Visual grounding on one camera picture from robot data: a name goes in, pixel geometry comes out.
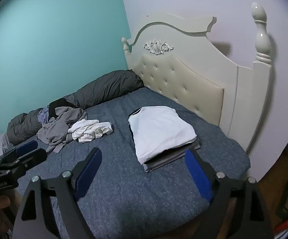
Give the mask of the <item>person left hand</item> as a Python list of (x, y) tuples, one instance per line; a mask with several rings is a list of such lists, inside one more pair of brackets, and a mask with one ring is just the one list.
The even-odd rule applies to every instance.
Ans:
[(2, 210), (10, 207), (12, 213), (17, 215), (17, 210), (19, 204), (17, 202), (17, 192), (15, 190), (9, 190), (5, 192), (4, 195), (0, 195), (0, 236), (2, 238), (7, 238), (7, 232), (9, 230), (9, 225), (7, 224), (7, 219), (2, 216)]

